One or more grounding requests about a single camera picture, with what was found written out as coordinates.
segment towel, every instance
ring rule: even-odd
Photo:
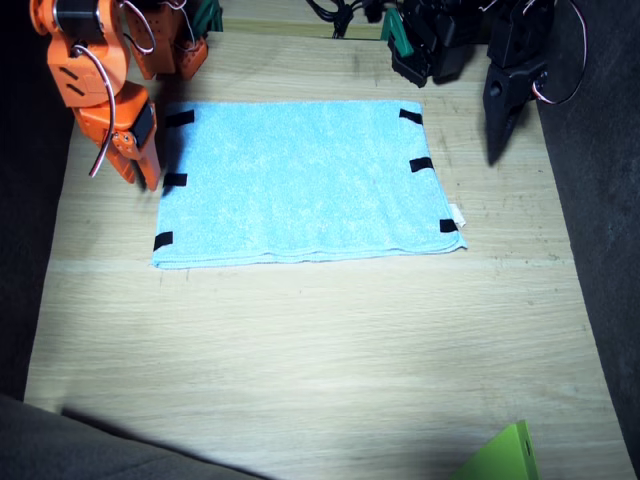
[[[420,104],[175,103],[165,124],[158,268],[466,248]]]

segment wire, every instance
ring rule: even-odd
[[[313,11],[316,12],[316,15],[318,15],[318,17],[320,17],[325,22],[331,23],[335,19],[337,12],[330,12],[329,10],[325,10],[316,2],[314,2],[314,0],[307,0],[307,3],[309,4],[309,6],[311,6]]]
[[[98,57],[96,57],[93,53],[89,51],[88,48],[82,45],[74,45],[72,47],[72,50],[75,50],[80,55],[86,55],[89,58],[89,60],[93,62],[96,69],[100,73],[100,76],[102,77],[104,86],[107,89],[107,96],[109,97],[109,130],[107,130],[106,135],[102,139],[102,147],[100,147],[100,152],[98,153],[98,157],[96,158],[96,161],[93,164],[91,171],[89,172],[89,176],[93,178],[98,173],[98,170],[100,170],[100,166],[104,161],[104,157],[107,154],[109,144],[111,143],[113,130],[115,129],[115,126],[116,126],[116,97],[113,94],[113,87],[111,86],[111,81],[109,80],[109,76],[107,75],[107,72],[102,66],[102,63],[100,63],[100,60],[98,60]]]
[[[531,86],[533,95],[538,100],[546,103],[547,105],[562,105],[563,103],[566,103],[569,100],[571,100],[573,97],[575,97],[576,93],[578,93],[578,90],[580,89],[580,85],[582,85],[582,80],[584,79],[584,74],[585,74],[585,71],[587,70],[587,59],[589,58],[589,41],[588,41],[589,35],[588,35],[588,29],[587,29],[587,21],[585,20],[584,15],[580,11],[580,9],[578,8],[574,0],[569,0],[569,3],[571,3],[571,6],[575,10],[576,14],[578,15],[578,18],[580,19],[580,23],[582,24],[582,38],[584,40],[584,47],[583,47],[584,54],[582,57],[582,73],[580,74],[580,78],[578,79],[578,83],[576,84],[576,87],[573,89],[573,92],[571,92],[571,94],[568,97],[560,101],[549,100],[547,97],[542,95],[542,93],[540,93],[540,91],[538,90],[538,86],[536,85],[537,81],[533,82],[533,85]]]
[[[151,27],[149,26],[149,22],[147,22],[147,19],[144,18],[144,15],[142,14],[142,12],[140,10],[138,10],[138,7],[136,7],[133,3],[131,3],[129,0],[121,0],[120,7],[123,7],[125,5],[127,7],[129,7],[133,13],[136,14],[136,16],[140,19],[142,24],[147,29],[147,33],[149,34],[149,37],[151,38],[151,48],[141,47],[140,45],[138,45],[138,43],[133,38],[131,38],[131,36],[128,33],[125,33],[124,36],[127,39],[129,39],[129,41],[133,44],[133,46],[136,48],[136,50],[138,50],[142,55],[149,55],[149,54],[153,53],[156,50],[156,37],[153,35],[153,31],[151,30]]]
[[[184,48],[178,44],[175,44],[183,52],[193,52],[196,50],[196,37],[193,35],[193,29],[191,28],[191,22],[189,22],[189,16],[187,12],[184,10],[184,6],[187,4],[187,0],[183,0],[182,4],[176,5],[172,2],[160,2],[160,5],[169,5],[172,10],[180,10],[182,11],[182,15],[184,15],[184,19],[187,22],[187,28],[189,29],[189,33],[191,34],[191,44],[193,45],[191,48]]]
[[[482,10],[483,12],[486,12],[487,10],[489,10],[491,7],[493,7],[496,3],[498,3],[498,0],[493,0],[493,2],[491,2],[489,5],[487,5],[486,7],[478,7],[478,10]]]
[[[536,3],[536,0],[529,0],[529,3],[525,5],[524,9],[522,10],[523,17],[527,14],[527,10],[529,10],[534,3]]]
[[[347,31],[347,28],[349,27],[349,23],[351,23],[351,20],[353,20],[353,12],[355,12],[356,10],[358,10],[359,8],[364,8],[364,6],[362,5],[362,0],[355,0],[351,5],[346,5],[344,3],[344,0],[338,0],[338,12],[336,13],[336,20],[337,20],[337,16],[344,12],[345,9],[349,9],[351,10],[351,18],[347,21],[346,24],[344,25],[336,25],[336,21],[334,20],[333,25],[334,25],[334,30],[333,30],[333,36],[331,38],[336,39],[336,38],[343,38],[344,34]]]

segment black tape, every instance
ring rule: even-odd
[[[440,233],[457,232],[458,226],[452,219],[440,220]]]
[[[414,123],[417,123],[418,125],[422,125],[422,115],[420,115],[419,113],[410,112],[408,110],[405,110],[404,108],[400,109],[400,118],[406,118]]]
[[[423,168],[433,168],[433,162],[429,157],[416,158],[411,160],[409,165],[411,165],[411,173],[419,172]]]
[[[164,232],[156,235],[156,243],[153,244],[153,251],[155,252],[160,247],[173,244],[173,232]]]
[[[196,121],[196,114],[193,110],[187,110],[186,112],[174,113],[173,115],[167,115],[164,119],[164,126],[167,128],[181,127],[187,123],[193,123]]]
[[[163,187],[186,187],[187,186],[187,174],[186,173],[166,173],[164,175]]]

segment wooden table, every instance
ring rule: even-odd
[[[209,41],[191,83],[154,95],[422,102],[469,250],[156,270],[160,192],[108,166],[90,180],[76,130],[27,401],[278,479],[444,479],[519,419],[543,478],[633,478],[533,105],[486,164],[484,51],[419,90],[381,42]]]

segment green plastic piece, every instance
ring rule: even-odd
[[[207,32],[222,31],[222,9],[218,0],[203,0],[191,22],[193,35],[202,37]]]
[[[387,10],[384,16],[380,40],[386,42],[389,40],[389,36],[393,36],[393,44],[402,58],[413,55],[413,47],[411,43],[409,43],[407,34],[404,31],[404,25],[402,25],[402,18],[400,18],[400,14],[396,8]]]
[[[510,425],[482,447],[451,480],[539,480],[527,422]]]

